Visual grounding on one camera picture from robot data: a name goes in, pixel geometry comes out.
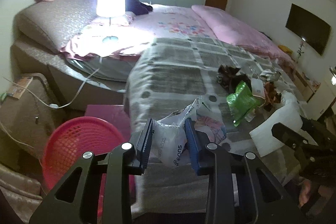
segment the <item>plaid blanket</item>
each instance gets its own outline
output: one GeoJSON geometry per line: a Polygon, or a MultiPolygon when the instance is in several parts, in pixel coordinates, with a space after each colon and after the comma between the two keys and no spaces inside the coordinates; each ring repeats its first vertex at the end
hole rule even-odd
{"type": "MultiPolygon", "coordinates": [[[[211,38],[158,38],[142,54],[128,78],[125,109],[131,117],[133,136],[143,130],[147,118],[160,120],[203,95],[226,126],[227,138],[223,145],[232,153],[243,155],[252,151],[258,155],[249,132],[267,117],[260,114],[251,122],[243,120],[234,127],[226,103],[228,93],[216,82],[221,64],[240,67],[248,76],[265,69],[277,69],[282,74],[276,83],[278,90],[292,92],[297,98],[301,96],[276,63],[240,47],[211,38]]],[[[261,160],[283,184],[299,170],[293,151],[286,146],[261,160]]],[[[136,177],[136,186],[137,202],[132,206],[133,217],[146,212],[205,211],[208,178],[197,177],[190,165],[170,169],[151,155],[145,174],[136,177]]]]}

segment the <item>lamp base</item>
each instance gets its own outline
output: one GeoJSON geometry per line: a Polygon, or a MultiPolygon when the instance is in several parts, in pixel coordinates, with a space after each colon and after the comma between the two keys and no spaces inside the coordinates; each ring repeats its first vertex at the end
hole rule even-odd
{"type": "Polygon", "coordinates": [[[118,37],[105,37],[103,39],[103,43],[114,42],[114,41],[117,41],[118,39],[119,39],[118,37]]]}

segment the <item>black tv screen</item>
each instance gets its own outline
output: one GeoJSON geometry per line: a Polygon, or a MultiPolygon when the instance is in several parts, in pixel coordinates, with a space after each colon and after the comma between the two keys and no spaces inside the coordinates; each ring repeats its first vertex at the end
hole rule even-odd
{"type": "Polygon", "coordinates": [[[311,12],[292,4],[286,28],[297,34],[320,55],[329,40],[331,27],[311,12]]]}

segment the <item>red plastic basket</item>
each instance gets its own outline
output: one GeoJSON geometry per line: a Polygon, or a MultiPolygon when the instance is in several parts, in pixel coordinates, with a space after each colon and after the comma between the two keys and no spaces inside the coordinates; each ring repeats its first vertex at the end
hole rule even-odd
{"type": "MultiPolygon", "coordinates": [[[[108,153],[123,142],[124,137],[112,124],[96,117],[79,117],[63,123],[53,132],[44,150],[42,170],[47,187],[52,189],[84,152],[108,153]]],[[[130,176],[131,189],[133,185],[134,177],[130,176]]],[[[104,187],[105,175],[98,216],[102,212],[104,187]]]]}

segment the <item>round metal bolt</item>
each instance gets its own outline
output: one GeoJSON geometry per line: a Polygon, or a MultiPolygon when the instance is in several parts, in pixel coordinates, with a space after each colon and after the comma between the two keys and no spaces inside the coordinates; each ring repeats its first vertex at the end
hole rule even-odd
{"type": "Polygon", "coordinates": [[[252,152],[248,152],[248,153],[246,153],[246,157],[247,157],[249,160],[254,160],[254,159],[255,159],[255,154],[252,153],[252,152]]]}
{"type": "Polygon", "coordinates": [[[121,148],[124,149],[124,150],[129,150],[132,148],[132,144],[131,143],[123,143],[121,145],[121,148]]]}
{"type": "Polygon", "coordinates": [[[93,156],[93,153],[91,151],[87,151],[83,154],[84,159],[89,159],[93,156]]]}
{"type": "Polygon", "coordinates": [[[207,148],[209,148],[210,150],[216,150],[217,149],[217,144],[208,143],[207,148]]]}

